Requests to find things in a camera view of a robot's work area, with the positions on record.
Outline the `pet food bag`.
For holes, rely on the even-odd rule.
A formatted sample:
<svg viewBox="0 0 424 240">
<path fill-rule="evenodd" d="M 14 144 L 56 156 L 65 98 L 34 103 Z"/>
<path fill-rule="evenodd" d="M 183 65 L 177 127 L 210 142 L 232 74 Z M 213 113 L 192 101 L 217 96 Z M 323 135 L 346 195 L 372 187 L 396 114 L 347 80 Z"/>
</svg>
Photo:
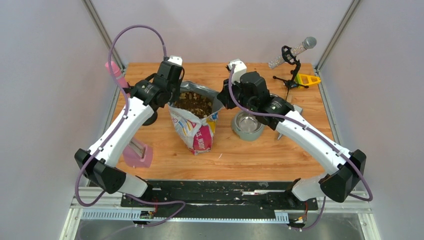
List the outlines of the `pet food bag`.
<svg viewBox="0 0 424 240">
<path fill-rule="evenodd" d="M 216 90 L 184 81 L 178 99 L 168 103 L 175 131 L 194 155 L 212 148 L 218 113 L 223 108 L 217 96 Z"/>
</svg>

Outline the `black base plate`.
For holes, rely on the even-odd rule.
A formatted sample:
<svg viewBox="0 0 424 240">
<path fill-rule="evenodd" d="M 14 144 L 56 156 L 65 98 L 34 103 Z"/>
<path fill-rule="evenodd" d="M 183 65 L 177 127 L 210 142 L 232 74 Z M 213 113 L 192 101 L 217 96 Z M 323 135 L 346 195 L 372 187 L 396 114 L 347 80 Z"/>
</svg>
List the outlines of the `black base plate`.
<svg viewBox="0 0 424 240">
<path fill-rule="evenodd" d="M 184 201 L 178 218 L 272 219 L 275 211 L 316 211 L 315 198 L 301 202 L 288 198 L 286 181 L 150 180 L 149 202 Z"/>
</svg>

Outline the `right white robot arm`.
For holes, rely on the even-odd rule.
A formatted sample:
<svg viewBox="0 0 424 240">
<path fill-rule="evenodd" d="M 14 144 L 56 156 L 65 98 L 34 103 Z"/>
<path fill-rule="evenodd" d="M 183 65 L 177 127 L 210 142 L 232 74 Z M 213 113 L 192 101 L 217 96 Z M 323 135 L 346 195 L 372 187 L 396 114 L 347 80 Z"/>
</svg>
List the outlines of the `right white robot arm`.
<svg viewBox="0 0 424 240">
<path fill-rule="evenodd" d="M 238 107 L 262 125 L 288 137 L 323 167 L 321 175 L 292 182 L 285 195 L 290 208 L 298 209 L 305 201 L 316 197 L 328 197 L 338 203 L 343 203 L 347 197 L 368 202 L 373 199 L 371 195 L 352 194 L 358 182 L 365 180 L 365 153 L 359 149 L 351 151 L 317 130 L 291 103 L 270 94 L 265 79 L 258 72 L 230 71 L 217 99 L 226 109 Z"/>
</svg>

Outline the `black tripod mic stand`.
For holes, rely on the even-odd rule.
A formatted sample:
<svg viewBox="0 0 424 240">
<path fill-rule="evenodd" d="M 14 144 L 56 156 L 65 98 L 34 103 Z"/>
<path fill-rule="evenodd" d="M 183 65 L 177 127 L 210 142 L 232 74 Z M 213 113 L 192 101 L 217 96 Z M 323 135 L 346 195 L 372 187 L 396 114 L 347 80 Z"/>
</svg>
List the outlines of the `black tripod mic stand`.
<svg viewBox="0 0 424 240">
<path fill-rule="evenodd" d="M 292 54 L 292 52 L 291 52 L 291 50 L 292 50 L 292 48 L 291 47 L 288 47 L 287 45 L 284 45 L 282 48 L 281 48 L 281 56 L 282 56 L 282 58 L 283 58 L 283 60 L 286 62 L 286 63 L 288 63 L 288 64 L 290 64 L 290 65 L 295 65 L 295 68 L 293 69 L 293 70 L 291 70 L 290 71 L 290 74 L 291 74 L 291 79 L 290 80 L 286 80 L 286 79 L 283 79 L 283 78 L 279 78 L 279 77 L 277 77 L 277 76 L 273 76 L 272 78 L 273 79 L 275 79 L 275 80 L 280 80 L 280 81 L 282 81 L 283 82 L 283 84 L 284 84 L 284 86 L 286 87 L 286 89 L 287 89 L 287 92 L 286 92 L 286 100 L 287 100 L 287 98 L 288 98 L 288 96 L 289 96 L 289 92 L 290 92 L 290 90 L 291 89 L 294 89 L 294 88 L 298 88 L 298 87 L 303 87 L 303 88 L 306 88 L 306 89 L 308 89 L 309 88 L 309 86 L 308 85 L 304 85 L 304 84 L 300 84 L 300 83 L 297 83 L 296 81 L 295 81 L 295 78 L 296 78 L 296 76 L 298 75 L 298 73 L 299 73 L 299 70 L 300 70 L 300 68 L 301 68 L 301 63 L 300 63 L 300 61 Z"/>
</svg>

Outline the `pink block holder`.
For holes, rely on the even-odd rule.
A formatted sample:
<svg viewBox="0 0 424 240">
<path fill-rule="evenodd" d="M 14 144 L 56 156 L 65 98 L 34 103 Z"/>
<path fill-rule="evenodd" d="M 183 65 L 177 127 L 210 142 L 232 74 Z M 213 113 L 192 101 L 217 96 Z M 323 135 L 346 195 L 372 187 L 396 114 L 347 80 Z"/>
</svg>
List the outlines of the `pink block holder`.
<svg viewBox="0 0 424 240">
<path fill-rule="evenodd" d="M 132 168 L 149 168 L 153 161 L 153 148 L 133 137 L 123 150 L 123 159 Z"/>
</svg>

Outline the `yellow plastic triangle toy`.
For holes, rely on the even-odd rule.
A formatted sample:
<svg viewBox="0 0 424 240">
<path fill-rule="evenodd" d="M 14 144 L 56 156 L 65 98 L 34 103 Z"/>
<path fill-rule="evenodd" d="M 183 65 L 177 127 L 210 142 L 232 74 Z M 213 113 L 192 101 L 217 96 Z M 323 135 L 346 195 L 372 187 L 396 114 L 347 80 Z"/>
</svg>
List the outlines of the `yellow plastic triangle toy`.
<svg viewBox="0 0 424 240">
<path fill-rule="evenodd" d="M 295 82 L 299 88 L 309 88 L 321 82 L 321 78 L 315 75 L 307 75 L 298 73 L 295 77 Z"/>
</svg>

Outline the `grey double pet feeder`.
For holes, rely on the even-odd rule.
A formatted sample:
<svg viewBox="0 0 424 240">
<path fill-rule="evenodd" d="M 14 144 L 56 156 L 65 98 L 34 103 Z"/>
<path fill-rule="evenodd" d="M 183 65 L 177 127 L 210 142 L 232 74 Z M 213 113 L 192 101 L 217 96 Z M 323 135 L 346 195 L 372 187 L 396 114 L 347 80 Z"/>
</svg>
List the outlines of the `grey double pet feeder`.
<svg viewBox="0 0 424 240">
<path fill-rule="evenodd" d="M 291 103 L 275 94 L 271 94 L 270 96 L 271 102 L 266 103 L 265 106 L 259 110 L 260 112 L 286 116 L 290 111 L 299 110 L 299 108 L 296 109 Z M 246 111 L 239 111 L 231 121 L 233 132 L 238 135 L 241 140 L 248 142 L 257 140 L 268 125 L 260 123 L 256 117 L 256 115 L 252 115 Z"/>
</svg>

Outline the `pink microphone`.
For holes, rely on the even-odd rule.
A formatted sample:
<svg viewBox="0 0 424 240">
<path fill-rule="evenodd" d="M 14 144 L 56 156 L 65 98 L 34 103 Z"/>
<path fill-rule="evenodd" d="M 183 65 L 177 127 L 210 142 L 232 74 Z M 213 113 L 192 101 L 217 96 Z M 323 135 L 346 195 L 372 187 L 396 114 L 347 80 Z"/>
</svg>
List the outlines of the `pink microphone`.
<svg viewBox="0 0 424 240">
<path fill-rule="evenodd" d="M 124 89 L 126 95 L 129 97 L 131 87 L 130 87 L 129 83 L 126 81 L 122 70 L 119 68 L 119 66 L 114 61 L 111 61 L 110 66 L 111 67 L 109 67 L 108 62 L 105 63 L 105 67 L 106 67 L 108 73 L 111 76 L 114 76 L 116 78 L 118 85 Z"/>
</svg>

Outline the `glitter silver microphone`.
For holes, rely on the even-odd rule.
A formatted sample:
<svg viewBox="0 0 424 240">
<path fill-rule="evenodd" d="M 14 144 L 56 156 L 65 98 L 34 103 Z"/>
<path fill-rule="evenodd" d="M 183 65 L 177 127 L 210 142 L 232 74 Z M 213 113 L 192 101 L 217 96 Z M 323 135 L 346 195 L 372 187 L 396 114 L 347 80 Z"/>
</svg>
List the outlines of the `glitter silver microphone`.
<svg viewBox="0 0 424 240">
<path fill-rule="evenodd" d="M 299 45 L 295 47 L 288 47 L 284 45 L 281 48 L 281 54 L 275 59 L 268 62 L 268 67 L 270 69 L 275 69 L 283 63 L 288 63 L 291 59 L 295 58 L 306 50 L 313 49 L 316 44 L 317 39 L 315 37 L 308 36 Z"/>
</svg>

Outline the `front steel bowl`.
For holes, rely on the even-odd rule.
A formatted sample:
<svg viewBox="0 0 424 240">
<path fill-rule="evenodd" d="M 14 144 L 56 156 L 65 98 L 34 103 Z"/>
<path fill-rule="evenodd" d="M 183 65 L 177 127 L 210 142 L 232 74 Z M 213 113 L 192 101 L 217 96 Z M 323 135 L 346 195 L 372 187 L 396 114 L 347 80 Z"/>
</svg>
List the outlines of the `front steel bowl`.
<svg viewBox="0 0 424 240">
<path fill-rule="evenodd" d="M 236 114 L 234 124 L 238 131 L 248 134 L 258 132 L 263 126 L 254 115 L 245 111 L 240 111 Z"/>
</svg>

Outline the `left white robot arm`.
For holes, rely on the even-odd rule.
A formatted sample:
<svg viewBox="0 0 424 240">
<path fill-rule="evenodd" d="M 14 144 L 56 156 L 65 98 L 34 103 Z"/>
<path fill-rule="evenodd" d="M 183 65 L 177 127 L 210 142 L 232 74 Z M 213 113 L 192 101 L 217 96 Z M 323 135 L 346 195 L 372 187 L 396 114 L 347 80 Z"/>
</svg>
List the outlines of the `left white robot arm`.
<svg viewBox="0 0 424 240">
<path fill-rule="evenodd" d="M 141 178 L 117 169 L 126 146 L 139 128 L 153 124 L 158 108 L 163 108 L 180 92 L 183 59 L 170 56 L 156 73 L 140 80 L 130 90 L 125 107 L 106 132 L 87 150 L 78 149 L 74 158 L 81 174 L 105 192 L 134 196 L 140 206 L 149 206 L 153 193 Z"/>
</svg>

